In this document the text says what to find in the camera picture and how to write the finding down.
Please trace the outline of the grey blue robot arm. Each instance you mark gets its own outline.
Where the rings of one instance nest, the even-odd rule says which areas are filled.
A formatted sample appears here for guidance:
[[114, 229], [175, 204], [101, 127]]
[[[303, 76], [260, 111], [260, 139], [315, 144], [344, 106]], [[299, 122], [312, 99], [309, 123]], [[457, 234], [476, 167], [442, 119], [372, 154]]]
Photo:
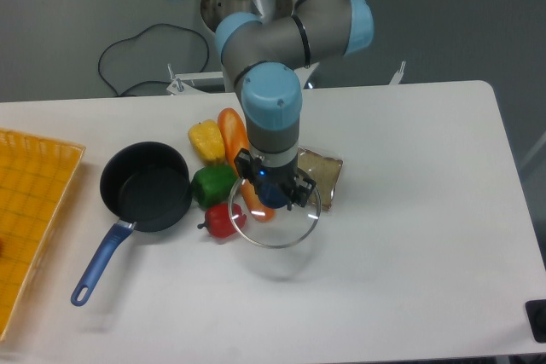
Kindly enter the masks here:
[[271, 208], [305, 206], [316, 184], [297, 170], [302, 88], [296, 70], [367, 48], [374, 36], [365, 0], [292, 0], [288, 16], [266, 20], [236, 9], [215, 29], [224, 82], [237, 95], [249, 145], [239, 176]]

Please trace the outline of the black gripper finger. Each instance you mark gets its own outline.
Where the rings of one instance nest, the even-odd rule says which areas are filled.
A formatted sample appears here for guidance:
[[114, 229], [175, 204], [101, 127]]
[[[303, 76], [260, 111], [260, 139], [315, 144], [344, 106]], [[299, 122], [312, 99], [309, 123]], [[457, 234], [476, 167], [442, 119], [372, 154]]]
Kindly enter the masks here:
[[234, 164], [241, 179], [254, 181], [257, 177], [260, 177], [261, 159], [254, 158], [248, 149], [240, 149], [234, 158]]
[[293, 206], [306, 207], [307, 202], [316, 187], [316, 181], [308, 176], [296, 176], [285, 189], [287, 196], [287, 209], [292, 210]]

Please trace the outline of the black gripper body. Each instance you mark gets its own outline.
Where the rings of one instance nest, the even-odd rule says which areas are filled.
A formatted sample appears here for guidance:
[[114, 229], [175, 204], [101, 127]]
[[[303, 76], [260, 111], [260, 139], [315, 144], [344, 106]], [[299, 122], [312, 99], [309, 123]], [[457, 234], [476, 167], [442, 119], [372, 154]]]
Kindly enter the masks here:
[[262, 159], [259, 156], [255, 156], [254, 158], [261, 159], [260, 177], [248, 182], [254, 186], [254, 192], [257, 194], [259, 201], [271, 209], [287, 208], [288, 199], [285, 189], [288, 187], [288, 184], [296, 176], [308, 176], [298, 167], [298, 155], [293, 155], [288, 161], [283, 159], [281, 165], [272, 164], [270, 158]]

